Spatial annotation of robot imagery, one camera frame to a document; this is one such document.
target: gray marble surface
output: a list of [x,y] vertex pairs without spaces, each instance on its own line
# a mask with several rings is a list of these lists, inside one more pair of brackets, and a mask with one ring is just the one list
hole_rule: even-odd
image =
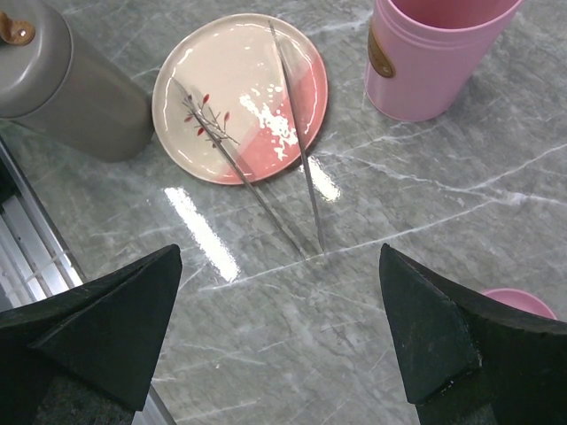
[[0,127],[89,278],[181,246],[153,380],[179,424],[416,424],[380,297],[382,243],[474,290],[529,290],[567,319],[566,2],[526,2],[450,111],[417,124],[387,119],[364,95],[370,0],[51,2],[148,91],[184,36],[235,12],[291,22],[327,65],[312,155],[328,179],[326,257],[303,173],[259,185],[305,235],[307,261],[244,189],[187,175],[156,140],[105,165]]

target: gray container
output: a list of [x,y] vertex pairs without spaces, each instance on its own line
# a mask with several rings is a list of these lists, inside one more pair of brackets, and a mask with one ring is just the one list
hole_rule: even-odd
[[35,27],[27,45],[0,39],[0,119],[106,162],[134,157],[153,134],[150,98],[41,0],[0,0]]

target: plate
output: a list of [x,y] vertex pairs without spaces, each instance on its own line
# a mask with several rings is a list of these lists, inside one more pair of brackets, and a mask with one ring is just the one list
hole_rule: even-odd
[[[296,126],[269,20],[290,68]],[[284,170],[299,157],[296,128],[306,146],[313,142],[329,97],[321,55],[305,35],[282,20],[232,15],[185,38],[159,71],[151,106],[154,125],[177,165],[220,184],[242,182],[190,116],[174,77],[233,139],[224,140],[223,146],[251,182]]]

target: pink plastic cup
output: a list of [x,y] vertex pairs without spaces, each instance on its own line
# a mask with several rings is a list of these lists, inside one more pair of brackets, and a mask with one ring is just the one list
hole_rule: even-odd
[[368,96],[396,120],[440,115],[523,0],[375,0]]
[[555,316],[547,304],[524,290],[499,288],[497,290],[483,290],[481,294],[505,305],[509,305],[510,307],[517,308],[518,310],[537,314],[538,316],[546,317],[554,321],[557,320],[557,316]]

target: cup label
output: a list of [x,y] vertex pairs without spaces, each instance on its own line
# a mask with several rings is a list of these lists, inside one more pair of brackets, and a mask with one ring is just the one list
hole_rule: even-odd
[[385,78],[393,78],[396,74],[390,59],[385,55],[380,42],[374,34],[372,24],[370,24],[369,29],[369,59],[370,64],[379,75]]

